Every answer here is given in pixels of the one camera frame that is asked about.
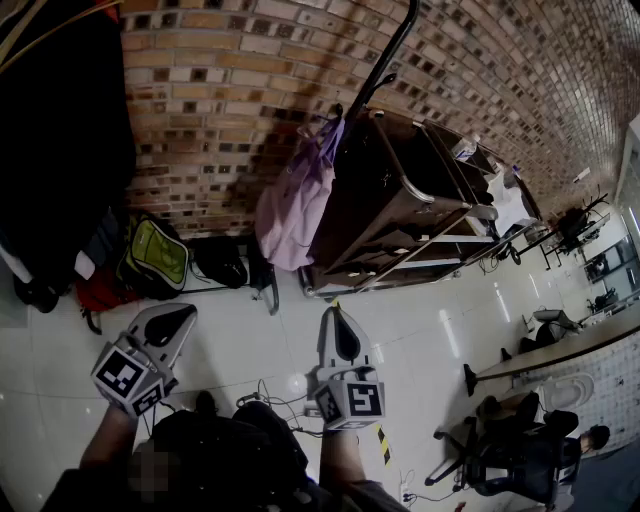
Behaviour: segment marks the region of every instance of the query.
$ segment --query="purple cloth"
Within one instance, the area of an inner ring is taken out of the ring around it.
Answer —
[[[342,119],[329,121],[260,196],[256,236],[263,256],[277,267],[296,270],[313,263],[307,253],[331,194],[343,130]]]

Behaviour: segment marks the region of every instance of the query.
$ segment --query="red bag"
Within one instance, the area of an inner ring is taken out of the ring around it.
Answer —
[[[76,292],[80,304],[94,312],[108,311],[120,304],[140,299],[136,292],[124,287],[109,265],[97,268],[88,281],[78,279]]]

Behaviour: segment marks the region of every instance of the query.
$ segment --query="power strip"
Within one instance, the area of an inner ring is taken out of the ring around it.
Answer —
[[[398,501],[404,505],[405,508],[409,508],[411,501],[404,501],[404,495],[410,494],[409,492],[409,484],[406,482],[400,483],[400,496],[398,497]]]
[[[320,409],[317,407],[305,407],[304,415],[307,418],[322,418],[322,414],[320,414]]]

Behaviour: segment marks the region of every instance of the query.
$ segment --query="black bag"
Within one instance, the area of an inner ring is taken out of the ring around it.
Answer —
[[[247,283],[247,270],[232,238],[200,238],[194,240],[193,246],[194,260],[206,277],[229,288],[240,288]]]

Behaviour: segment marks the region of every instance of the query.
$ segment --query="green backpack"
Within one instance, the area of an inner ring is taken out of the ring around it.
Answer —
[[[175,230],[149,213],[130,213],[124,237],[118,278],[141,296],[176,298],[187,279],[189,251]]]

